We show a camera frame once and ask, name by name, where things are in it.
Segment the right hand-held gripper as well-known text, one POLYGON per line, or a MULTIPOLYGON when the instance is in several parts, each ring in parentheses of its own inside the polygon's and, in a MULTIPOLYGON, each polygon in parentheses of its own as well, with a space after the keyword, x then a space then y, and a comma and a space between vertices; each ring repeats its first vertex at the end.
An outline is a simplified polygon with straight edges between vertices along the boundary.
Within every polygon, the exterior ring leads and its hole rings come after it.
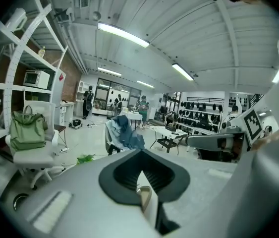
POLYGON ((253 108, 238 114, 230 112, 217 134, 191 135, 188 146, 198 149, 198 158, 217 162, 237 162, 242 152, 251 150, 262 132, 259 116, 253 108))

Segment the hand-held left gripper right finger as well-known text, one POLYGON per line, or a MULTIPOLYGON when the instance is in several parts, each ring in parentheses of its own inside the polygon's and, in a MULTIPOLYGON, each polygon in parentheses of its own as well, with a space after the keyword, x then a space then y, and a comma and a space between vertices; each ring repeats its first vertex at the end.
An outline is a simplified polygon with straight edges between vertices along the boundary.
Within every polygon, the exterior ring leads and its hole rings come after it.
POLYGON ((156 228, 142 235, 230 235, 233 198, 230 177, 236 165, 186 159, 143 150, 143 163, 162 187, 150 206, 156 228))

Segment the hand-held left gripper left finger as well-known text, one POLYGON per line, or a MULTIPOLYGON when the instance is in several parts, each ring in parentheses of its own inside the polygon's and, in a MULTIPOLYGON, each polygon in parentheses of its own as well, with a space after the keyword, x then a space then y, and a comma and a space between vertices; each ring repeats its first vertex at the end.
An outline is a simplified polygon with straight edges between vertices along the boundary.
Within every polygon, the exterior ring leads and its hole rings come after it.
POLYGON ((57 225, 53 238, 158 238, 138 206, 118 204, 99 185, 101 170, 128 154, 127 151, 79 164, 39 188, 21 205, 22 221, 32 218, 59 191, 72 198, 57 225))

